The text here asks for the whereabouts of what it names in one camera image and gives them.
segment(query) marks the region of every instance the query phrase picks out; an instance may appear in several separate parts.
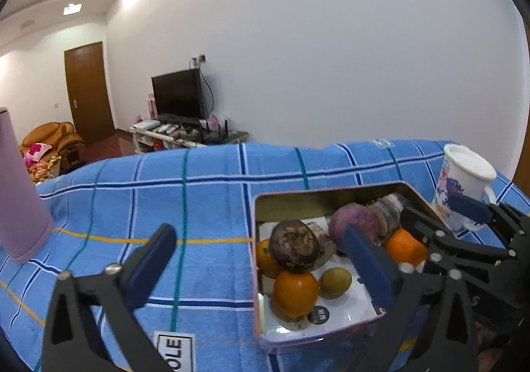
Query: television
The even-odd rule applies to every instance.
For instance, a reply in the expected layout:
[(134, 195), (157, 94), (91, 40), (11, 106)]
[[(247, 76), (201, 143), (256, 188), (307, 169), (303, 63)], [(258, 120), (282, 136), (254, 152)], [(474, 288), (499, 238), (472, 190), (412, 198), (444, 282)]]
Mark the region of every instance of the television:
[(207, 117), (199, 69), (182, 70), (151, 78), (158, 115)]

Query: brown leather armchair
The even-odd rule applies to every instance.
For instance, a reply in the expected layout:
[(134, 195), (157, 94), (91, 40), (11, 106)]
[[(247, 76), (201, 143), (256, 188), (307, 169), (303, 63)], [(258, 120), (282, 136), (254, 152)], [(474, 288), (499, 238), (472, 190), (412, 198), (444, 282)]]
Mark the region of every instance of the brown leather armchair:
[(34, 143), (45, 143), (51, 146), (41, 161), (49, 161), (56, 156), (62, 157), (62, 172), (69, 172), (86, 163), (85, 142), (69, 122), (49, 122), (34, 129), (24, 138), (19, 147), (22, 156)]

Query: black round sticker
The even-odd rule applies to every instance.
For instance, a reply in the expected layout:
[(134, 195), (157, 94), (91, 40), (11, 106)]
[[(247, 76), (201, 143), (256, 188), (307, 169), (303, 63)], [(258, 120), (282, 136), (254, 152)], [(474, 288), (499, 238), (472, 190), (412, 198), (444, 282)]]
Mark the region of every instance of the black round sticker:
[(315, 306), (307, 315), (307, 319), (313, 324), (324, 324), (330, 319), (330, 312), (325, 306)]

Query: pink bottle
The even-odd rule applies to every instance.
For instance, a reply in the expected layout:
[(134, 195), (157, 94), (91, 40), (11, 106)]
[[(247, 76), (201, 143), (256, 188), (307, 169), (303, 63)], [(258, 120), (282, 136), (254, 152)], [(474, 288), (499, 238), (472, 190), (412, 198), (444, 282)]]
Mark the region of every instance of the pink bottle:
[(22, 264), (35, 257), (52, 229), (15, 139), (11, 117), (0, 107), (0, 245)]

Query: power cord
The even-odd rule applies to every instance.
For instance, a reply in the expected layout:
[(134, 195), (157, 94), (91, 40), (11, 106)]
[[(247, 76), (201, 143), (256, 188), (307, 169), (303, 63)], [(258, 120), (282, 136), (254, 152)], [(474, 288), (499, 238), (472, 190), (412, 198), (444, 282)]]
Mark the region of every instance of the power cord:
[(213, 113), (214, 111), (214, 107), (215, 107), (215, 97), (214, 97), (214, 92), (211, 90), (210, 88), (210, 84), (208, 83), (208, 81), (206, 80), (206, 77), (204, 77), (204, 75), (202, 74), (202, 70), (200, 69), (199, 67), (199, 73), (200, 75), (202, 76), (202, 79), (204, 79), (204, 82), (206, 83), (206, 86), (208, 87), (208, 89), (210, 90), (210, 93), (211, 93), (211, 111), (210, 111), (210, 114)]

